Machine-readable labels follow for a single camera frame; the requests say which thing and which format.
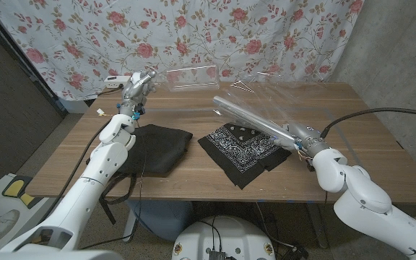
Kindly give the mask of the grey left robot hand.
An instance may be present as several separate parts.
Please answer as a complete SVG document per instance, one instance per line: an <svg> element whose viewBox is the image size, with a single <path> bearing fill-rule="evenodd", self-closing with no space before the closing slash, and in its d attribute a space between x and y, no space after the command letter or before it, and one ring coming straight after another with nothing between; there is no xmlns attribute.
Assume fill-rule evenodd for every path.
<svg viewBox="0 0 416 260"><path fill-rule="evenodd" d="M135 113L145 114L144 105L147 102L147 96L156 91L153 82L156 75L156 71L133 73L131 82L122 91L122 102L118 109L120 114L128 116Z"/></svg>

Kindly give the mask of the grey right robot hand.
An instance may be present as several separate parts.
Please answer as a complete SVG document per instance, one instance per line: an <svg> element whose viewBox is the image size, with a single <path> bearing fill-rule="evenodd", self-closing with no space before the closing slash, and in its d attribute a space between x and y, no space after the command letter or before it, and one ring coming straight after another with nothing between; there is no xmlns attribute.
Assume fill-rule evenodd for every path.
<svg viewBox="0 0 416 260"><path fill-rule="evenodd" d="M276 138L273 143L285 150L301 150L309 157L315 157L320 151L330 146L320 137L320 131L300 123L289 123L281 127L290 138Z"/></svg>

